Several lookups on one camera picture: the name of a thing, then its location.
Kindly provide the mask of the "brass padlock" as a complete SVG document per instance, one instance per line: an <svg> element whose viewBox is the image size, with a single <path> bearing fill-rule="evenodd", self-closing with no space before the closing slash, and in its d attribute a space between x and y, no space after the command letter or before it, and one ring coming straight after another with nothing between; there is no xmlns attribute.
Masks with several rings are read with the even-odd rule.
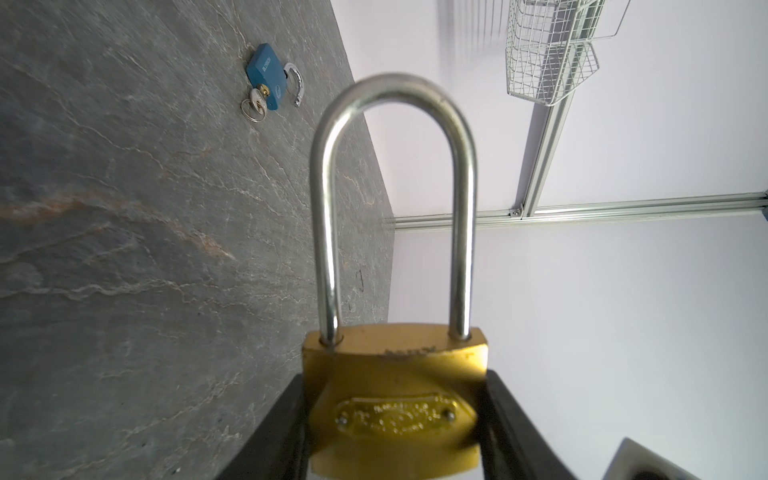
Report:
<svg viewBox="0 0 768 480"><path fill-rule="evenodd" d="M431 116L453 162L449 320L341 323L335 158L351 121L400 102ZM436 479L476 468L479 397L488 343L470 324L476 149L457 106L433 83L382 74L347 88L326 109L310 153L319 328L303 345L312 471L329 479Z"/></svg>

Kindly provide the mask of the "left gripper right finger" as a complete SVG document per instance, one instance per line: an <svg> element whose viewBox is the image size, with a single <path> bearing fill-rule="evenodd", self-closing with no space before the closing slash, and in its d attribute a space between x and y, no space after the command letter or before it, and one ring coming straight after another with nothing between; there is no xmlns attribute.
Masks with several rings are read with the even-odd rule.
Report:
<svg viewBox="0 0 768 480"><path fill-rule="evenodd" d="M480 393L478 438L486 479L575 479L493 370Z"/></svg>

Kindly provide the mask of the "blue padlock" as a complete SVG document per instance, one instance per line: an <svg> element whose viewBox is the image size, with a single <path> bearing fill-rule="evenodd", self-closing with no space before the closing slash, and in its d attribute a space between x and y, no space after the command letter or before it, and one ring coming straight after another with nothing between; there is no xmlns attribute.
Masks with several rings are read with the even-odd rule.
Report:
<svg viewBox="0 0 768 480"><path fill-rule="evenodd" d="M294 77L297 90L293 104L299 107L304 99L305 83L298 67L291 63L282 63L272 46L260 44L252 54L245 68L251 86L266 102L266 108L276 111L284 96L288 93L288 79Z"/></svg>

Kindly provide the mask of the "long silver key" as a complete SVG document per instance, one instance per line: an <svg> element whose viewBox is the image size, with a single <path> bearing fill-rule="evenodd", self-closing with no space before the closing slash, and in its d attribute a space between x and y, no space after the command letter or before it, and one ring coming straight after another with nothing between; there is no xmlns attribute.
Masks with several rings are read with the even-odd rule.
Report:
<svg viewBox="0 0 768 480"><path fill-rule="evenodd" d="M241 113L252 123L262 122L268 113L269 95L269 88L263 84L252 88L249 96L240 103Z"/></svg>

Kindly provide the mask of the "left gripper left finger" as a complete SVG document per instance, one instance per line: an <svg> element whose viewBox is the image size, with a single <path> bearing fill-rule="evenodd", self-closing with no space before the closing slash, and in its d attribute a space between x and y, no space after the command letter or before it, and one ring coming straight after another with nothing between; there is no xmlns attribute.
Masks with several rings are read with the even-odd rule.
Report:
<svg viewBox="0 0 768 480"><path fill-rule="evenodd" d="M304 381L296 375L219 480L304 480L310 458Z"/></svg>

